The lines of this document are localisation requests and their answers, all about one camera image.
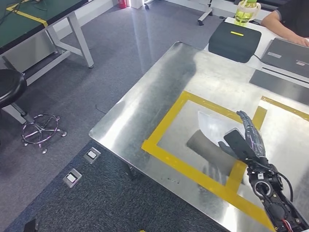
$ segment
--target stainless steel table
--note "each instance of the stainless steel table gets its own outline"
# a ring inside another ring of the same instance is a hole
[[[243,130],[235,112],[243,110],[260,128],[270,162],[290,180],[294,203],[309,219],[309,107],[249,84],[254,72],[176,43],[89,134],[230,231],[274,231],[252,192],[246,165],[211,142],[234,127]]]

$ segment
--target green table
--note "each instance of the green table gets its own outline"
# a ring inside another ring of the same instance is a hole
[[[14,0],[2,0],[0,17],[2,17],[4,12],[2,9],[7,8],[8,4],[12,2],[14,3]],[[23,3],[19,12],[10,14],[0,25],[0,55],[87,2],[88,0],[41,0],[35,5],[38,8],[46,9],[46,11],[35,8],[34,1]],[[41,19],[46,24],[44,26],[39,22],[40,20],[35,20],[35,18]]]
[[[0,0],[0,17],[3,12],[12,11],[14,1],[17,0]],[[41,70],[27,78],[27,84],[38,79],[60,62],[67,58],[71,53],[82,56],[89,68],[93,67],[93,60],[84,37],[75,10],[87,3],[88,0],[41,0],[35,6],[33,0],[29,0],[20,5],[18,12],[12,12],[7,16],[0,25],[0,58],[5,56],[13,47],[22,44],[38,33],[46,31],[53,44],[60,52],[59,56],[47,64]],[[72,32],[79,44],[79,48],[72,47],[61,42],[53,24],[67,18]],[[23,123],[24,119],[12,106],[4,108],[5,111],[12,115],[15,119]]]

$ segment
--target office chair base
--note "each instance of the office chair base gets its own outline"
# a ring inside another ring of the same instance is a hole
[[[47,141],[55,135],[57,132],[61,133],[61,137],[67,135],[66,131],[58,128],[60,117],[50,114],[41,114],[34,118],[29,117],[28,114],[24,116],[27,121],[22,131],[22,142],[24,146],[28,144],[38,145],[41,153],[45,154],[47,149],[42,146],[42,143]]]

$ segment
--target gray carpet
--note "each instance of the gray carpet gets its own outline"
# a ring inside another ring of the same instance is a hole
[[[83,155],[102,154],[93,164]],[[73,188],[62,178],[72,168],[83,176]],[[38,232],[224,232],[217,223],[148,177],[132,181],[118,158],[90,142],[14,220],[5,232],[22,231],[35,218]]]
[[[0,231],[70,162],[88,140],[88,132],[176,41],[203,49],[221,22],[201,12],[165,1],[149,11],[116,7],[82,27],[95,62],[88,69],[72,55],[30,85],[17,103],[32,115],[60,116],[68,136],[55,137],[48,152],[20,143],[20,125],[2,113],[0,119]],[[72,35],[64,42],[75,45]]]

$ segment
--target laptop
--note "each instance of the laptop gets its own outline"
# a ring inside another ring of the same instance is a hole
[[[274,38],[261,61],[309,78],[309,47]]]

